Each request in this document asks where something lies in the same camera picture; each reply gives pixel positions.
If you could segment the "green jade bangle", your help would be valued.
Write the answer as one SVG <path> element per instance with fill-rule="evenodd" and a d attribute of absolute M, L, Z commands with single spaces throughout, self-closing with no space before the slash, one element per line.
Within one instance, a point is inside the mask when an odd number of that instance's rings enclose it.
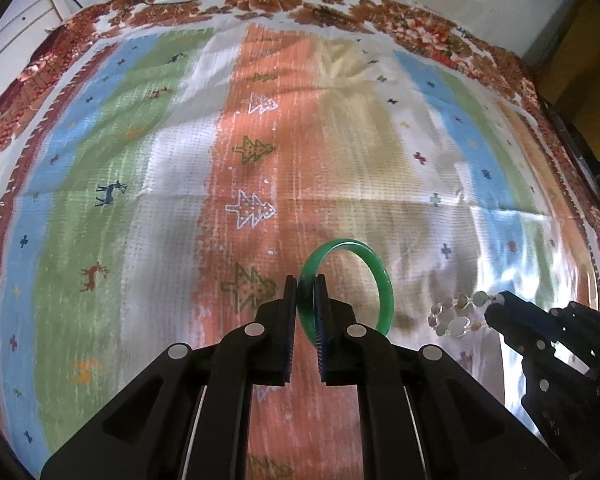
<path fill-rule="evenodd" d="M 312 288 L 316 281 L 318 270 L 332 252 L 345 250 L 360 258 L 370 270 L 378 291 L 379 307 L 375 330 L 387 336 L 392 326 L 394 315 L 394 292 L 392 281 L 381 258 L 370 246 L 353 238 L 335 238 L 318 246 L 300 271 L 298 288 L 298 313 L 302 330 L 308 341 L 316 346 L 316 322 L 312 306 Z"/>

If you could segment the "yellow hanging cloth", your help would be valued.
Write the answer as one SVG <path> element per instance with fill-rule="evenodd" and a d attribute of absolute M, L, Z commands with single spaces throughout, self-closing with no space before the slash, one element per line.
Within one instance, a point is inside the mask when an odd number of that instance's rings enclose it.
<path fill-rule="evenodd" d="M 550 59 L 541 68 L 538 89 L 583 136 L 600 159 L 600 2 L 582 0 Z"/>

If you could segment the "white wooden headboard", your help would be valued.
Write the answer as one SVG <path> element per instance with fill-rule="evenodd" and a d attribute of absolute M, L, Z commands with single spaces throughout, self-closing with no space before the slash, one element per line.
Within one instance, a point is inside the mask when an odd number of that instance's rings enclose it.
<path fill-rule="evenodd" d="M 9 84 L 70 15 L 65 0 L 32 0 L 0 27 L 0 84 Z"/>

